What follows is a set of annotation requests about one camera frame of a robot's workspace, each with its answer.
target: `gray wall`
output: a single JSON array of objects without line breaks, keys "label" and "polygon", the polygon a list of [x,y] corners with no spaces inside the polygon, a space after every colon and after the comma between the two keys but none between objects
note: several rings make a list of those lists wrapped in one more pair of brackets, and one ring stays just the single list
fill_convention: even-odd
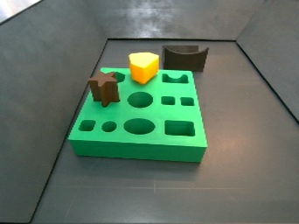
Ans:
[{"label": "gray wall", "polygon": [[0,222],[28,222],[107,37],[84,1],[0,26]]},{"label": "gray wall", "polygon": [[236,40],[264,0],[88,0],[112,39]]},{"label": "gray wall", "polygon": [[238,43],[299,120],[299,1],[267,1]]}]

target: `square hole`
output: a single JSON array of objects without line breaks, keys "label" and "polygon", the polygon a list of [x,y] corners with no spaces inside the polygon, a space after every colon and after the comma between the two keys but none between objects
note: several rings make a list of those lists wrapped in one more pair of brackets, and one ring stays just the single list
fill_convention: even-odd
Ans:
[{"label": "square hole", "polygon": [[174,105],[175,104],[175,99],[172,96],[163,96],[162,98],[162,104],[163,105]]},{"label": "square hole", "polygon": [[186,121],[164,121],[164,134],[168,136],[194,137],[194,123]]},{"label": "square hole", "polygon": [[79,125],[79,130],[80,131],[92,131],[96,125],[96,121],[92,120],[84,120],[81,121]]},{"label": "square hole", "polygon": [[191,97],[182,97],[183,106],[194,106],[194,99]]}]

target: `brown cross-shaped block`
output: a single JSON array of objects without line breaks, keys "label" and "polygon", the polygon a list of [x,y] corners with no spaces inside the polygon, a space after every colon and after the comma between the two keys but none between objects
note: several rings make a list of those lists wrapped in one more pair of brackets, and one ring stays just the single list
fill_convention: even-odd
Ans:
[{"label": "brown cross-shaped block", "polygon": [[101,102],[105,107],[111,102],[119,102],[116,73],[101,73],[88,79],[93,102]]}]

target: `green shape sorter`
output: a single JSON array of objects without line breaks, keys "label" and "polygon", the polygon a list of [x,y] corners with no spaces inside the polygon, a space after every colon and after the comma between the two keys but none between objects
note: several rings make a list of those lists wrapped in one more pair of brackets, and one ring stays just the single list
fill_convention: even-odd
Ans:
[{"label": "green shape sorter", "polygon": [[105,108],[88,93],[69,143],[77,156],[200,162],[207,149],[192,72],[159,70],[145,85],[116,72],[120,102]]}]

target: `rectangular hole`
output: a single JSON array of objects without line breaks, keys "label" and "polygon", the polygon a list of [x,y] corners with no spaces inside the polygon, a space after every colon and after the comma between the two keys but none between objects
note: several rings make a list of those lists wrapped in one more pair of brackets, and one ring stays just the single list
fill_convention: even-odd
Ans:
[{"label": "rectangular hole", "polygon": [[194,137],[194,123],[186,121],[164,121],[164,134],[168,136]]},{"label": "rectangular hole", "polygon": [[167,73],[163,74],[163,82],[167,83],[190,83],[187,74],[183,74],[179,78],[172,78]]},{"label": "rectangular hole", "polygon": [[174,105],[175,104],[175,98],[172,96],[163,96],[162,97],[162,104],[163,105]]},{"label": "rectangular hole", "polygon": [[182,97],[183,106],[194,106],[194,99],[191,97]]}]

